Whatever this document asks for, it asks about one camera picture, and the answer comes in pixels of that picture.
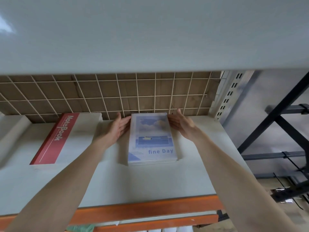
forearm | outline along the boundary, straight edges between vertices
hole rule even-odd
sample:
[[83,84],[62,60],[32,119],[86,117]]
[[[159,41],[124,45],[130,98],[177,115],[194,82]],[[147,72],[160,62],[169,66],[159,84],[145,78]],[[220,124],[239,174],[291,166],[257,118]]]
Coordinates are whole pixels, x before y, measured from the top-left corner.
[[95,140],[43,187],[6,231],[64,231],[107,148],[105,138]]
[[198,130],[195,145],[216,193],[238,231],[298,231],[270,195]]

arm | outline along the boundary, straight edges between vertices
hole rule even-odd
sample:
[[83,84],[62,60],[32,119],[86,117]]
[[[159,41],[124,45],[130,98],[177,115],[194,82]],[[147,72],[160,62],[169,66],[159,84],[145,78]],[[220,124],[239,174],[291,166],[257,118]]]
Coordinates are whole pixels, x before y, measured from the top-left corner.
[[224,153],[180,110],[169,115],[172,128],[194,142],[216,193],[236,229],[299,231],[255,177]]
[[58,173],[21,210],[6,229],[63,232],[83,199],[104,151],[129,129],[131,117],[118,117],[105,135],[98,137],[72,163]]

white wire grid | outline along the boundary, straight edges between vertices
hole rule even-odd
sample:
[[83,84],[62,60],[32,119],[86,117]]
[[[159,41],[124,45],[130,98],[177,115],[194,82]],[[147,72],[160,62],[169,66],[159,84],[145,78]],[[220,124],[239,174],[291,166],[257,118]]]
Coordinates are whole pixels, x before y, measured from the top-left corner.
[[[24,97],[24,100],[9,100],[9,99],[7,99],[7,98],[0,92],[0,95],[4,98],[4,101],[0,101],[0,103],[1,103],[1,102],[8,102],[8,103],[10,104],[10,106],[11,106],[19,115],[21,115],[21,113],[18,111],[18,109],[15,108],[14,105],[13,105],[11,102],[27,101],[27,102],[29,103],[29,105],[33,108],[33,110],[35,111],[35,114],[22,114],[22,115],[26,115],[26,116],[39,116],[39,117],[41,118],[41,120],[42,120],[43,122],[46,123],[46,120],[42,117],[42,115],[43,115],[43,116],[44,116],[44,115],[56,115],[57,117],[59,117],[59,115],[61,114],[61,113],[57,113],[57,112],[56,112],[56,109],[52,106],[52,104],[51,104],[51,102],[50,102],[50,101],[52,101],[52,100],[65,100],[65,101],[66,101],[66,104],[68,105],[68,107],[69,107],[69,109],[70,109],[70,111],[71,111],[72,113],[73,113],[74,111],[73,111],[72,107],[70,106],[70,103],[68,102],[68,100],[84,100],[85,103],[86,103],[88,112],[81,112],[81,113],[105,113],[105,114],[107,115],[108,119],[110,119],[109,113],[111,113],[111,112],[121,112],[122,115],[125,116],[125,112],[138,112],[138,113],[140,113],[140,112],[143,112],[143,111],[147,111],[147,112],[156,112],[156,110],[160,110],[160,111],[166,110],[166,111],[168,112],[168,114],[170,114],[171,110],[177,109],[177,108],[172,108],[172,100],[173,100],[173,97],[176,97],[176,96],[186,96],[185,105],[184,105],[183,108],[180,108],[180,109],[183,110],[183,113],[185,112],[185,109],[198,109],[198,110],[197,110],[197,113],[196,113],[196,115],[198,115],[200,109],[209,109],[209,108],[210,108],[210,107],[201,107],[203,98],[204,98],[204,96],[206,95],[205,92],[206,92],[206,89],[207,89],[207,86],[208,86],[209,81],[212,80],[212,79],[220,80],[220,78],[211,78],[212,72],[210,72],[210,75],[209,75],[208,78],[193,78],[194,72],[191,73],[191,78],[175,78],[176,73],[174,73],[174,77],[173,77],[173,78],[157,78],[157,73],[155,73],[155,78],[150,78],[150,79],[138,79],[138,78],[137,78],[137,73],[135,73],[135,79],[118,79],[117,74],[115,74],[115,75],[116,75],[116,80],[98,80],[97,74],[95,74],[95,78],[96,78],[95,81],[96,81],[97,84],[98,84],[101,97],[90,97],[90,98],[87,97],[87,98],[86,98],[86,97],[84,96],[84,93],[83,93],[83,91],[82,91],[82,88],[81,88],[79,82],[90,82],[90,81],[93,81],[93,80],[78,80],[78,79],[76,78],[76,75],[75,75],[75,74],[72,74],[72,75],[73,75],[73,77],[74,77],[75,80],[58,80],[58,81],[55,79],[54,75],[51,75],[52,78],[53,78],[52,81],[36,81],[36,80],[34,79],[34,77],[33,77],[32,75],[30,75],[31,78],[32,78],[32,81],[24,81],[24,82],[15,82],[15,81],[13,81],[13,80],[11,79],[12,76],[6,76],[6,77],[10,80],[10,82],[0,82],[0,84],[13,84],[14,87],[15,87],[15,88],[21,93],[21,95]],[[190,84],[189,84],[189,88],[188,88],[187,93],[186,93],[186,94],[177,94],[177,95],[173,94],[174,85],[175,85],[175,80],[188,80],[188,79],[190,80]],[[192,82],[192,80],[195,80],[195,79],[198,79],[198,80],[207,80],[207,83],[206,83],[206,86],[205,86],[205,89],[204,89],[204,93],[203,93],[203,94],[189,94],[189,91],[190,91],[190,88],[191,88],[191,82]],[[139,96],[139,95],[138,95],[138,83],[137,83],[137,82],[138,82],[138,81],[141,81],[141,80],[154,80],[154,95],[149,95],[149,96]],[[156,85],[157,85],[156,82],[157,82],[158,80],[173,80],[172,92],[171,92],[171,94],[169,94],[169,95],[156,95]],[[117,86],[118,86],[119,96],[118,96],[118,97],[104,97],[103,94],[102,94],[102,90],[101,90],[100,84],[99,84],[100,81],[103,81],[103,82],[107,82],[107,81],[116,81],[116,82],[117,82]],[[121,96],[121,91],[120,91],[120,88],[119,88],[119,81],[136,81],[137,96]],[[61,95],[63,96],[63,98],[55,98],[55,99],[48,99],[48,98],[47,98],[47,96],[45,95],[45,93],[43,92],[43,90],[40,88],[39,83],[49,83],[49,82],[50,82],[50,83],[55,83],[55,84],[57,85],[57,87],[58,87],[59,91],[61,92]],[[79,90],[80,90],[80,92],[81,92],[81,94],[82,94],[82,98],[66,98],[65,95],[64,95],[64,93],[63,93],[63,91],[62,91],[62,89],[60,88],[60,86],[59,86],[59,84],[58,84],[58,83],[60,83],[60,82],[61,82],[61,83],[63,83],[63,82],[76,82],[77,85],[78,85],[78,87],[79,87]],[[34,84],[36,84],[36,86],[38,87],[38,89],[40,90],[40,92],[43,94],[43,96],[44,96],[45,99],[27,99],[27,97],[25,96],[25,94],[17,87],[16,84],[19,84],[19,83],[22,83],[22,84],[25,84],[25,83],[34,83]],[[193,107],[193,108],[192,108],[192,107],[190,107],[190,108],[187,108],[187,107],[186,107],[186,105],[187,105],[187,99],[188,99],[189,96],[202,96],[202,99],[201,99],[201,102],[200,102],[199,107]],[[141,97],[154,97],[154,109],[140,109],[139,98],[141,98]],[[156,97],[171,97],[169,108],[167,108],[167,109],[156,109],[156,107],[155,107],[155,106],[156,106],[156,102],[155,102],[155,101],[156,101]],[[107,110],[106,104],[105,104],[105,100],[104,100],[104,99],[110,99],[110,98],[120,98],[120,101],[121,101],[121,108],[122,108],[122,109],[121,109],[121,110],[115,110],[115,111],[113,111],[113,110],[112,110],[112,111]],[[123,104],[122,104],[122,98],[137,98],[138,110],[136,110],[136,109],[135,109],[135,110],[124,110]],[[90,107],[89,107],[89,105],[88,105],[88,103],[87,103],[87,99],[102,99],[105,111],[95,111],[95,112],[91,111],[91,109],[90,109]],[[47,101],[48,104],[50,105],[50,107],[52,108],[52,110],[54,111],[54,113],[39,113],[39,112],[35,109],[35,107],[31,104],[30,101]]]

white notebook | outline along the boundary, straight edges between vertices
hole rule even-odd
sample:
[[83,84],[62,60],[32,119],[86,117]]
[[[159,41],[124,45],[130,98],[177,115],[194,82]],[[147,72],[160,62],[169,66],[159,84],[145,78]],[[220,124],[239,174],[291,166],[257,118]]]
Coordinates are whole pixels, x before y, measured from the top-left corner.
[[176,160],[167,113],[132,114],[128,164],[167,163]]

hand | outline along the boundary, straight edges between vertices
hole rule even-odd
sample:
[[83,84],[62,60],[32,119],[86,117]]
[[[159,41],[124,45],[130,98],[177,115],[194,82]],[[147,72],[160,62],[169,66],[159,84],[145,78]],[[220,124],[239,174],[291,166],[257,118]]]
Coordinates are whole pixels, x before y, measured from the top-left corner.
[[117,118],[109,124],[104,136],[107,138],[108,147],[113,145],[121,135],[128,131],[130,128],[130,120],[131,116],[121,118],[120,112],[117,113]]
[[180,109],[177,109],[176,115],[168,115],[168,122],[170,126],[178,130],[181,135],[190,141],[194,141],[196,136],[201,130],[194,124],[193,120],[189,117],[185,117]]

